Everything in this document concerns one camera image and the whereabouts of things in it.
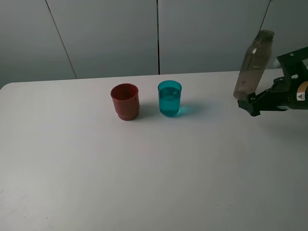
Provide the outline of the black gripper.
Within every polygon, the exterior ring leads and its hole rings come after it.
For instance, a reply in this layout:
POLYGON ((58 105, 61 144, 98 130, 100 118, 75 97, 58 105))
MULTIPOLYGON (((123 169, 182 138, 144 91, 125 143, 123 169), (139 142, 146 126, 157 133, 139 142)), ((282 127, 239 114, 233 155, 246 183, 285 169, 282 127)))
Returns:
POLYGON ((239 108, 253 117, 261 115, 263 111, 307 110, 308 76, 276 78, 271 91, 265 90, 258 95, 243 95, 237 103, 239 108))

